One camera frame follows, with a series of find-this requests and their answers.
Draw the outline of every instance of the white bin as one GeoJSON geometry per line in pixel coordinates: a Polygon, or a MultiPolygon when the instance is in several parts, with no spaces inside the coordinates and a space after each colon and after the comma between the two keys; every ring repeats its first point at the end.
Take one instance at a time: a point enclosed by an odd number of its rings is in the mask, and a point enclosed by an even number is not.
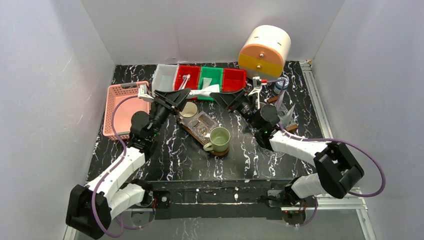
{"type": "Polygon", "coordinates": [[[151,92],[155,90],[171,92],[174,90],[175,78],[177,77],[178,65],[158,64],[151,81],[151,92]]]}

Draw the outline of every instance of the beige cup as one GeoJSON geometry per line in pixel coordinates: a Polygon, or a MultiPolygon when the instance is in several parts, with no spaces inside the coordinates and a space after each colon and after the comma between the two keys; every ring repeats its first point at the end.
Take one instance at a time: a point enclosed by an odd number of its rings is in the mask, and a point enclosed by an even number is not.
{"type": "Polygon", "coordinates": [[[216,127],[210,132],[210,142],[203,146],[205,151],[224,152],[230,146],[230,132],[225,127],[216,127]]]}
{"type": "Polygon", "coordinates": [[[185,103],[184,109],[179,112],[179,118],[181,119],[182,124],[187,126],[197,113],[198,106],[195,103],[188,101],[185,103]]]}

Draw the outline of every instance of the gray floor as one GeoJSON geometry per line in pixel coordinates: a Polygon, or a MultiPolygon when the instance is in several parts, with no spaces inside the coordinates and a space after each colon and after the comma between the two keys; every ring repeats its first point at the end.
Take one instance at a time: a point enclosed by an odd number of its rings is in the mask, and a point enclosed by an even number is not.
{"type": "MultiPolygon", "coordinates": [[[[109,227],[118,233],[113,222],[109,227]]],[[[104,235],[101,240],[114,238],[104,235]]],[[[355,210],[319,210],[311,223],[299,229],[264,218],[181,218],[155,220],[143,230],[125,230],[122,240],[363,240],[355,210]]],[[[91,240],[77,233],[75,240],[91,240]]]]}

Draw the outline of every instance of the green mug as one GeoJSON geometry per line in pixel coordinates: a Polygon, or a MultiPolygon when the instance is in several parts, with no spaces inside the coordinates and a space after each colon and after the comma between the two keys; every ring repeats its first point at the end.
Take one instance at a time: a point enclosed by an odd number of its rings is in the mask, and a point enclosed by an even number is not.
{"type": "Polygon", "coordinates": [[[210,142],[203,146],[205,151],[224,152],[230,146],[230,132],[225,127],[214,128],[209,138],[210,142]]]}

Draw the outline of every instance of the pink basket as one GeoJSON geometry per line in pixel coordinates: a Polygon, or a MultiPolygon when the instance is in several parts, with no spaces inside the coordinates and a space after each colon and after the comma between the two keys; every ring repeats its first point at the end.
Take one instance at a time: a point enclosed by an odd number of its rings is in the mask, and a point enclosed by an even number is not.
{"type": "MultiPolygon", "coordinates": [[[[111,85],[107,89],[106,111],[104,112],[103,135],[118,140],[112,131],[112,113],[125,98],[136,96],[140,85],[149,85],[147,81],[129,82],[111,85]]],[[[122,139],[130,138],[131,117],[138,111],[149,113],[150,103],[139,98],[131,98],[122,103],[115,113],[114,127],[122,139]]]]}

